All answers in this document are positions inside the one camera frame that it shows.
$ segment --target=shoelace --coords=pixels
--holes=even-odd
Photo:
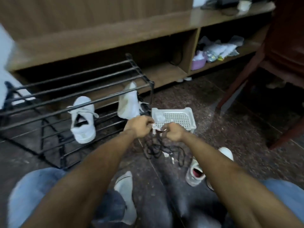
[[[68,113],[70,113],[70,114],[78,114],[79,112],[81,112],[81,113],[90,113],[90,114],[93,114],[94,117],[99,118],[98,114],[96,114],[93,111],[84,109],[84,108],[78,108],[78,109],[74,109],[74,110],[68,111]]]

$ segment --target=wooden chair leg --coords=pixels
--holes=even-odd
[[[269,149],[275,149],[280,147],[283,143],[289,141],[290,139],[300,136],[304,133],[304,116],[293,126],[291,126],[282,136],[273,143]]]
[[[264,43],[257,50],[255,55],[251,58],[249,63],[245,66],[239,76],[234,80],[226,91],[222,100],[218,103],[217,108],[221,109],[223,104],[234,94],[234,92],[248,79],[248,77],[257,69],[259,64],[264,60]]]

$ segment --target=cloth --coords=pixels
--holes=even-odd
[[[66,172],[56,168],[36,170],[25,175],[15,186],[8,202],[8,228],[20,227],[32,214],[41,199]],[[119,222],[126,203],[119,192],[109,190],[97,208],[93,222]]]
[[[268,179],[261,181],[267,189],[282,203],[285,204],[297,218],[304,223],[304,190],[297,185],[277,179]],[[232,218],[227,214],[222,225],[223,228],[235,227]]]

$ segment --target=floor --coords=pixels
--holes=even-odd
[[[224,91],[249,59],[250,56],[238,59],[199,73],[193,81],[162,88],[155,93],[153,107],[191,107],[197,126],[196,135],[215,148],[229,148],[234,160],[250,175],[258,179],[288,180],[304,188],[304,138],[295,138],[272,151],[267,149],[268,143],[278,138],[303,114],[302,89],[292,85],[283,89],[266,89],[264,82],[270,75],[258,70],[259,85],[249,95],[240,90],[221,111],[215,110]],[[18,131],[24,135],[16,139],[37,148],[35,133],[38,131],[26,133],[27,130],[30,128]],[[191,154],[186,147],[184,149],[186,158],[182,167],[163,156],[146,159],[138,142],[125,154],[111,185],[118,176],[131,170],[133,200],[138,213],[135,227],[196,227],[201,223],[220,227],[225,208],[204,181],[197,187],[186,183]],[[16,182],[26,173],[48,165],[7,142],[0,141],[0,150],[0,227],[5,227],[7,199]]]

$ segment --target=purple container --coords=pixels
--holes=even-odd
[[[205,56],[204,59],[199,61],[192,61],[191,70],[198,70],[200,68],[203,68],[206,64],[207,56]]]

